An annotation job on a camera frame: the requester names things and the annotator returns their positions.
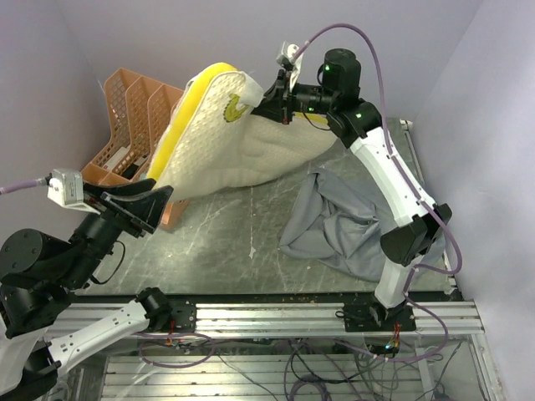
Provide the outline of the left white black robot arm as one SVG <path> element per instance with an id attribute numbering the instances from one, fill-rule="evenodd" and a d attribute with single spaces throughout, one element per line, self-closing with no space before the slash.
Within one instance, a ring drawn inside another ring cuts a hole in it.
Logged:
<path id="1" fill-rule="evenodd" d="M 173 189 L 155 180 L 117 186 L 88 182 L 48 183 L 48 197 L 64 208 L 89 213 L 63 241 L 34 229 L 12 234 L 1 248 L 1 398 L 35 400 L 70 369 L 112 343 L 146 329 L 164 330 L 172 307 L 157 287 L 148 287 L 118 312 L 48 341 L 45 334 L 76 299 L 96 283 L 94 275 L 119 236 L 152 234 Z"/>

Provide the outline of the cream yellow pillow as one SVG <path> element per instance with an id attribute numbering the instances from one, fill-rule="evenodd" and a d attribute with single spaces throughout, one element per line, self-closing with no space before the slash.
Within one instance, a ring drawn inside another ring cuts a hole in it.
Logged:
<path id="1" fill-rule="evenodd" d="M 171 201 L 261 185 L 329 150 L 336 137 L 303 116 L 284 125 L 253 114 L 262 87 L 228 63 L 187 83 L 150 160 L 147 176 Z"/>

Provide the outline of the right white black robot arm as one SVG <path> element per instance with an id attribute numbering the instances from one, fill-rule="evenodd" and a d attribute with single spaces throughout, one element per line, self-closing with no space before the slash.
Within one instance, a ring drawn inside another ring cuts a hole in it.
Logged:
<path id="1" fill-rule="evenodd" d="M 364 165 L 393 213 L 395 227 L 380 238 L 385 267 L 369 323 L 389 329 L 406 304 L 416 264 L 442 234 L 451 208 L 427 194 L 399 157 L 380 112 L 360 96 L 361 64 L 344 48 L 330 49 L 318 68 L 318 84 L 300 84 L 302 55 L 297 45 L 284 43 L 277 62 L 280 70 L 253 114 L 290 124 L 295 113 L 321 114 L 344 147 Z"/>

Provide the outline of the grey pillowcase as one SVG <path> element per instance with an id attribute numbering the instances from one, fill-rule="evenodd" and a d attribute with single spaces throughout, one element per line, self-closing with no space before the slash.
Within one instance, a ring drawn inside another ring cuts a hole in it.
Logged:
<path id="1" fill-rule="evenodd" d="M 279 233 L 279 248 L 289 257 L 314 259 L 353 278 L 378 282 L 385 265 L 380 238 L 393 228 L 393 214 L 373 181 L 344 180 L 317 169 L 300 187 Z"/>

